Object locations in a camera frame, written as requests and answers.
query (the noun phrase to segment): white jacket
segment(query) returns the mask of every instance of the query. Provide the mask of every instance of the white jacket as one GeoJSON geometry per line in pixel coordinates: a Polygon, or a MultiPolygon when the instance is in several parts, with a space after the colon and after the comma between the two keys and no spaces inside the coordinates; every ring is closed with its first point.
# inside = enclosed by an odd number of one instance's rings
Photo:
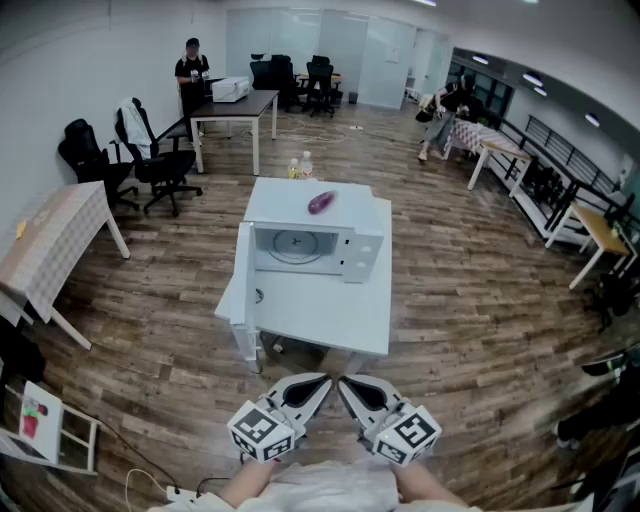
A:
{"type": "Polygon", "coordinates": [[[123,100],[118,105],[118,108],[122,111],[124,130],[127,132],[127,139],[131,144],[136,145],[142,158],[151,158],[151,138],[132,99],[123,100]]]}

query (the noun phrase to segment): person's legs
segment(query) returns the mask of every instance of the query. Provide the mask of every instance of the person's legs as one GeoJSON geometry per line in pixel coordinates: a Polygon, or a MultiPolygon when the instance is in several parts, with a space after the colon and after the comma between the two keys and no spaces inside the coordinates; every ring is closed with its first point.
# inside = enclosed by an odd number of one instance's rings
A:
{"type": "Polygon", "coordinates": [[[583,409],[558,423],[557,435],[561,442],[581,441],[591,430],[624,425],[640,417],[638,392],[617,386],[597,404],[583,409]]]}
{"type": "Polygon", "coordinates": [[[422,151],[420,151],[420,154],[418,155],[418,158],[423,162],[427,160],[427,151],[429,150],[429,144],[431,144],[431,142],[438,137],[445,123],[446,119],[444,116],[442,117],[442,119],[440,119],[437,115],[433,116],[433,119],[429,124],[429,128],[427,128],[427,131],[424,134],[424,144],[422,146],[422,151]]]}
{"type": "Polygon", "coordinates": [[[453,129],[453,123],[455,122],[456,115],[453,112],[445,112],[444,114],[442,114],[442,119],[444,121],[444,124],[442,126],[442,129],[440,130],[440,133],[438,133],[438,136],[434,140],[434,145],[441,155],[444,152],[444,147],[446,146],[447,140],[449,139],[449,134],[453,129]]]}
{"type": "Polygon", "coordinates": [[[191,105],[189,98],[186,96],[182,96],[182,115],[184,116],[184,125],[187,129],[189,142],[193,142],[193,133],[191,133],[191,119],[189,117],[191,112],[193,112],[193,106],[191,105]]]}

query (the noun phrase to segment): black chair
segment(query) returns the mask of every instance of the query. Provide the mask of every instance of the black chair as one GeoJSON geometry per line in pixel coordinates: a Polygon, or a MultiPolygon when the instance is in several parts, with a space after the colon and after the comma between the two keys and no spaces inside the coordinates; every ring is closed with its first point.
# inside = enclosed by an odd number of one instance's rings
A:
{"type": "Polygon", "coordinates": [[[149,207],[160,201],[165,196],[171,198],[174,217],[178,216],[178,208],[173,196],[175,192],[195,192],[196,195],[202,195],[200,187],[188,187],[180,185],[181,182],[186,183],[185,175],[193,167],[196,160],[195,151],[173,151],[171,153],[158,153],[158,141],[151,131],[147,112],[142,108],[140,100],[133,98],[133,104],[138,109],[144,125],[151,139],[151,158],[144,159],[135,144],[129,143],[127,132],[124,129],[122,119],[122,111],[118,109],[118,120],[116,122],[116,133],[123,144],[133,156],[135,164],[136,178],[142,183],[151,184],[151,193],[155,196],[149,203],[144,206],[144,212],[149,212],[149,207]]]}
{"type": "Polygon", "coordinates": [[[329,64],[331,64],[331,60],[329,59],[329,57],[323,57],[322,55],[314,55],[311,58],[311,63],[320,64],[322,66],[328,66],[329,64]]]}
{"type": "Polygon", "coordinates": [[[314,64],[307,62],[307,71],[309,73],[309,86],[307,88],[307,103],[304,110],[313,108],[311,116],[316,112],[335,113],[331,106],[331,76],[333,75],[333,66],[330,64],[314,64]]]}
{"type": "Polygon", "coordinates": [[[618,277],[615,274],[602,274],[599,288],[585,291],[591,295],[593,302],[585,306],[584,310],[600,313],[602,325],[598,329],[598,334],[601,334],[613,323],[609,310],[615,316],[626,315],[636,296],[640,293],[640,284],[635,283],[635,280],[629,276],[630,273],[628,271],[622,277],[618,277]]]}
{"type": "Polygon", "coordinates": [[[270,73],[271,84],[274,89],[280,91],[280,98],[285,107],[285,112],[289,112],[289,107],[292,105],[302,105],[300,96],[307,94],[307,90],[300,87],[295,80],[291,58],[286,55],[274,55],[274,57],[286,57],[272,58],[270,62],[270,73]]]}
{"type": "Polygon", "coordinates": [[[129,192],[138,195],[138,189],[129,187],[118,191],[118,187],[129,176],[133,163],[110,164],[107,150],[100,151],[93,128],[84,119],[69,123],[64,134],[64,140],[58,145],[58,153],[74,170],[78,183],[103,181],[109,206],[125,204],[137,211],[140,207],[122,199],[122,196],[129,192]]]}
{"type": "Polygon", "coordinates": [[[253,73],[253,88],[256,91],[273,89],[271,78],[271,63],[256,61],[249,64],[253,73]]]}

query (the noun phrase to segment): white desk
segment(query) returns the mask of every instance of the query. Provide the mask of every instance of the white desk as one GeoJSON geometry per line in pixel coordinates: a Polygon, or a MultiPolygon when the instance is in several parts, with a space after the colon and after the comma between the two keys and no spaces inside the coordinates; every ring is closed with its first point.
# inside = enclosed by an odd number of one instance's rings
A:
{"type": "Polygon", "coordinates": [[[576,276],[576,278],[573,281],[571,281],[571,284],[569,285],[569,288],[571,290],[573,290],[578,285],[578,283],[582,281],[584,276],[587,275],[589,270],[593,268],[593,266],[600,259],[600,256],[602,256],[605,252],[610,252],[612,254],[616,254],[621,257],[615,267],[616,269],[620,265],[622,265],[622,262],[625,260],[625,258],[629,256],[629,250],[624,246],[624,243],[620,241],[619,238],[614,238],[613,235],[611,234],[611,228],[607,224],[607,220],[602,215],[595,213],[594,211],[589,210],[584,206],[580,206],[578,203],[575,203],[575,202],[571,203],[571,206],[567,208],[567,211],[565,212],[564,216],[560,220],[560,223],[556,227],[553,234],[549,237],[549,240],[547,240],[547,243],[545,244],[546,249],[551,247],[551,244],[553,244],[553,242],[555,241],[556,237],[558,236],[558,233],[560,233],[560,230],[565,226],[565,224],[569,220],[569,217],[571,217],[572,215],[576,217],[580,221],[580,223],[586,228],[586,230],[589,232],[589,237],[587,238],[586,242],[583,244],[582,248],[580,249],[580,252],[583,252],[587,248],[587,245],[589,245],[589,242],[592,239],[598,245],[598,250],[589,260],[589,263],[587,263],[585,267],[582,269],[582,271],[576,276]]]}
{"type": "MultiPolygon", "coordinates": [[[[46,200],[38,198],[19,217],[27,221],[16,240],[16,225],[0,236],[0,290],[26,298],[45,322],[53,319],[87,350],[91,343],[53,307],[53,303],[98,230],[109,226],[120,254],[129,258],[127,245],[111,215],[101,181],[69,185],[46,200]]],[[[3,303],[9,301],[4,295],[3,303]]],[[[22,314],[25,320],[31,320],[22,314]]]]}
{"type": "MultiPolygon", "coordinates": [[[[355,373],[369,357],[389,353],[391,324],[391,201],[375,200],[384,229],[375,267],[362,284],[338,276],[291,272],[256,272],[264,293],[256,305],[255,325],[262,331],[349,351],[346,373],[355,373]]],[[[229,320],[233,278],[216,308],[229,320]]],[[[257,370],[257,357],[245,358],[257,370]]]]}
{"type": "Polygon", "coordinates": [[[249,91],[249,95],[235,103],[207,103],[193,112],[190,116],[191,132],[193,134],[193,148],[196,151],[198,172],[204,172],[202,164],[202,148],[198,132],[199,121],[226,121],[231,130],[231,121],[251,122],[253,135],[253,174],[260,174],[260,134],[258,121],[269,105],[273,104],[271,119],[271,138],[276,140],[276,124],[278,122],[278,91],[249,91]]]}

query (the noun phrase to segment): desk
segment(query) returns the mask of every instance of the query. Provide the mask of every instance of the desk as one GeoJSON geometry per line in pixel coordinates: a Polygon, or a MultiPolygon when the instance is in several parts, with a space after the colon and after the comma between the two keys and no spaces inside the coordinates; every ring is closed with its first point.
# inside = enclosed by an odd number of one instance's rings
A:
{"type": "Polygon", "coordinates": [[[525,174],[529,170],[531,157],[527,153],[522,151],[513,141],[509,140],[501,133],[492,130],[491,128],[487,128],[486,126],[483,126],[481,124],[457,119],[453,125],[453,130],[451,130],[451,132],[452,133],[449,135],[449,140],[445,145],[446,158],[449,157],[449,151],[451,150],[451,146],[453,145],[454,136],[473,153],[480,153],[480,158],[478,159],[478,163],[473,170],[473,174],[471,175],[471,179],[469,180],[469,184],[467,185],[467,190],[473,189],[474,185],[476,184],[476,180],[480,175],[480,171],[482,171],[482,167],[484,166],[484,163],[486,162],[487,158],[489,158],[491,153],[500,153],[507,157],[517,158],[518,160],[522,160],[523,162],[525,162],[525,168],[520,171],[518,179],[516,180],[513,187],[511,187],[509,197],[513,197],[518,191],[520,183],[522,183],[525,174]]]}
{"type": "MultiPolygon", "coordinates": [[[[309,80],[309,73],[307,73],[306,71],[298,73],[298,76],[300,77],[300,80],[309,80]]],[[[331,75],[332,82],[339,82],[342,80],[344,80],[344,77],[342,75],[331,75]]]]}
{"type": "Polygon", "coordinates": [[[553,244],[554,240],[558,236],[558,233],[567,223],[571,215],[575,216],[582,223],[582,225],[587,229],[590,235],[580,249],[580,252],[583,252],[586,249],[587,245],[592,239],[598,245],[598,250],[589,260],[589,263],[587,263],[585,267],[580,271],[580,273],[576,276],[576,278],[571,281],[569,288],[573,290],[578,285],[578,283],[582,281],[584,276],[587,275],[587,272],[589,272],[589,270],[593,268],[596,262],[600,259],[600,256],[602,256],[605,252],[610,252],[612,254],[622,256],[623,260],[624,258],[629,256],[629,250],[624,246],[619,238],[614,238],[611,235],[611,228],[607,224],[607,220],[602,215],[599,215],[589,210],[588,208],[584,208],[578,203],[571,203],[571,206],[567,208],[567,211],[562,217],[562,220],[556,227],[555,231],[552,233],[551,237],[549,237],[549,240],[547,240],[547,243],[545,244],[546,248],[551,247],[551,244],[553,244]]]}
{"type": "Polygon", "coordinates": [[[260,149],[258,121],[260,116],[273,103],[273,120],[271,122],[271,138],[276,140],[276,124],[278,122],[278,92],[279,91],[250,91],[247,96],[235,103],[207,103],[196,110],[191,119],[193,133],[193,147],[196,151],[198,172],[204,172],[202,166],[202,148],[200,147],[199,121],[251,121],[253,132],[253,174],[260,174],[260,149]]]}
{"type": "MultiPolygon", "coordinates": [[[[351,352],[345,373],[355,373],[369,357],[389,353],[391,322],[391,201],[375,200],[384,241],[369,280],[345,283],[338,276],[256,272],[264,299],[256,304],[262,331],[351,352]]],[[[234,280],[227,285],[215,316],[229,320],[234,280]]],[[[254,360],[246,358],[252,366],[254,360]]]]}
{"type": "Polygon", "coordinates": [[[106,222],[123,258],[130,253],[109,210],[102,181],[63,187],[37,208],[29,205],[27,227],[16,240],[16,226],[0,240],[0,288],[29,300],[44,322],[53,319],[75,341],[91,348],[53,307],[71,270],[106,222]]]}

